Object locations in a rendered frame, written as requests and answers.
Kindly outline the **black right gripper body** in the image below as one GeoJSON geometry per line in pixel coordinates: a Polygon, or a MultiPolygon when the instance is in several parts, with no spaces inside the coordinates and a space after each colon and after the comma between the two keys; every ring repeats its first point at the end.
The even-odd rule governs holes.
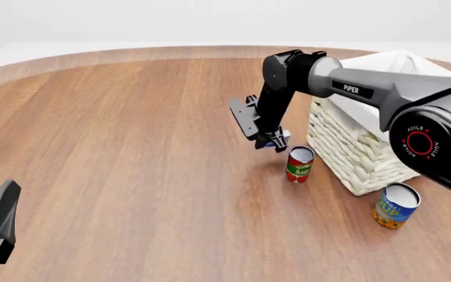
{"type": "Polygon", "coordinates": [[[284,143],[282,126],[279,125],[272,131],[258,131],[256,143],[284,143]]]}

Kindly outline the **blue white cream cheese box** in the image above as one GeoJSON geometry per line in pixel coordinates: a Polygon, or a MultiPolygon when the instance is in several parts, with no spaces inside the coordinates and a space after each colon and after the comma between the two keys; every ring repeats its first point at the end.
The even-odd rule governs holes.
{"type": "MultiPolygon", "coordinates": [[[[291,137],[290,131],[288,131],[288,130],[283,130],[283,134],[284,134],[287,138],[289,138],[289,139],[287,140],[287,143],[288,143],[288,141],[290,140],[290,137],[291,137]]],[[[272,143],[267,143],[265,147],[274,147],[274,146],[273,146],[272,143]]]]}

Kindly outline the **white woven basket with cloth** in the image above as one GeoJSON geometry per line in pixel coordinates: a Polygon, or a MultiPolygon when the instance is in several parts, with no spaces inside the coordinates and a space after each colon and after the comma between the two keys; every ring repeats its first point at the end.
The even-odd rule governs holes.
{"type": "MultiPolygon", "coordinates": [[[[450,70],[405,50],[346,59],[341,64],[359,70],[451,77],[450,70]]],[[[313,98],[306,138],[344,187],[356,196],[418,176],[392,152],[388,133],[379,129],[378,110],[349,98],[313,98]]]]}

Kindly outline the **blue alphabet soup can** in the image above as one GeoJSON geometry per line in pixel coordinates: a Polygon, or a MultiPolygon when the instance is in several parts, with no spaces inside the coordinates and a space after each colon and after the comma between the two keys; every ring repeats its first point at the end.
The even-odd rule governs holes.
{"type": "Polygon", "coordinates": [[[409,185],[389,183],[373,206],[374,220],[390,230],[397,230],[421,204],[421,197],[409,185]]]}

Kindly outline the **red tomato sauce can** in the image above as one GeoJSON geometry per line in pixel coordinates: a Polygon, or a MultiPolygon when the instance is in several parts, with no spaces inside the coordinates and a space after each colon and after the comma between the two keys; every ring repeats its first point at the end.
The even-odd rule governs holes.
{"type": "Polygon", "coordinates": [[[307,146],[292,147],[288,154],[285,176],[292,183],[304,183],[311,171],[315,151],[307,146]]]}

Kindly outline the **grey plate on black stalk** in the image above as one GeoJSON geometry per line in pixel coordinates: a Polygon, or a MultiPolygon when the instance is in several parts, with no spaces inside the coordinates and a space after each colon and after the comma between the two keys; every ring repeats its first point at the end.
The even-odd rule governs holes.
{"type": "Polygon", "coordinates": [[[247,96],[244,103],[239,98],[234,98],[229,103],[229,109],[236,123],[240,126],[247,140],[250,141],[257,140],[260,132],[258,127],[260,116],[257,112],[257,102],[257,96],[247,96]]]}

